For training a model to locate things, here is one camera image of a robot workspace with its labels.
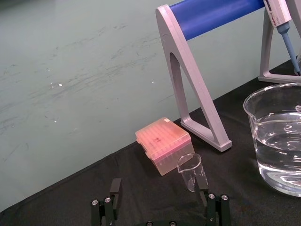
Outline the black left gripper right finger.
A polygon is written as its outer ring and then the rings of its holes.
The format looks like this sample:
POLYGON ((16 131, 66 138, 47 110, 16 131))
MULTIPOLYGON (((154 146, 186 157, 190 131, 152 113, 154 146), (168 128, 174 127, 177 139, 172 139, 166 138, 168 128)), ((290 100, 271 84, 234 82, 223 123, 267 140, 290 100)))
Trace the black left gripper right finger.
POLYGON ((226 194, 217 196, 209 192, 204 181, 194 182, 197 201, 203 208, 206 226, 231 226, 230 198, 226 194))

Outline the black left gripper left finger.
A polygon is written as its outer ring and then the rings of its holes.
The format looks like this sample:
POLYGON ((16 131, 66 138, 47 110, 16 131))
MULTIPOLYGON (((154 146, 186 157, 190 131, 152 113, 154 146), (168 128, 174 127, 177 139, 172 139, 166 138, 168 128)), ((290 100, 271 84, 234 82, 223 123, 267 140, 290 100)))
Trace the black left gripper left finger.
POLYGON ((122 179, 112 180, 110 194, 104 199, 91 201, 91 225, 115 226, 121 205, 122 179))

